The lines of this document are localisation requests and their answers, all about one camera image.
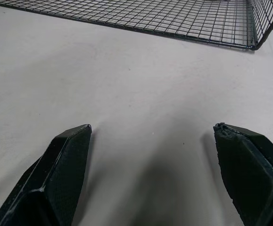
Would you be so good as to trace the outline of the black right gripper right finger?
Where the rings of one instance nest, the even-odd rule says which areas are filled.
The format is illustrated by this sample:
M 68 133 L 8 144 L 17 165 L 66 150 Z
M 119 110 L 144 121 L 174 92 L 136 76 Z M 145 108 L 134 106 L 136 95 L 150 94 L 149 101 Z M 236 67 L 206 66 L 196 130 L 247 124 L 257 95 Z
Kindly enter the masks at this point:
M 257 132 L 217 123 L 221 176 L 246 226 L 273 226 L 273 143 Z

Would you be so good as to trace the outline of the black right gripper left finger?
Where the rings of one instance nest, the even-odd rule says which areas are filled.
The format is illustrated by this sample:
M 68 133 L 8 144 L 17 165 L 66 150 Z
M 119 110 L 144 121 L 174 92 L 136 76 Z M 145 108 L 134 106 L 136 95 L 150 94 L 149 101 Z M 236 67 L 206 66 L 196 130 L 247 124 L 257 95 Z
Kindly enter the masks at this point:
M 69 226 L 81 194 L 92 129 L 68 129 L 18 180 L 0 207 L 0 226 Z

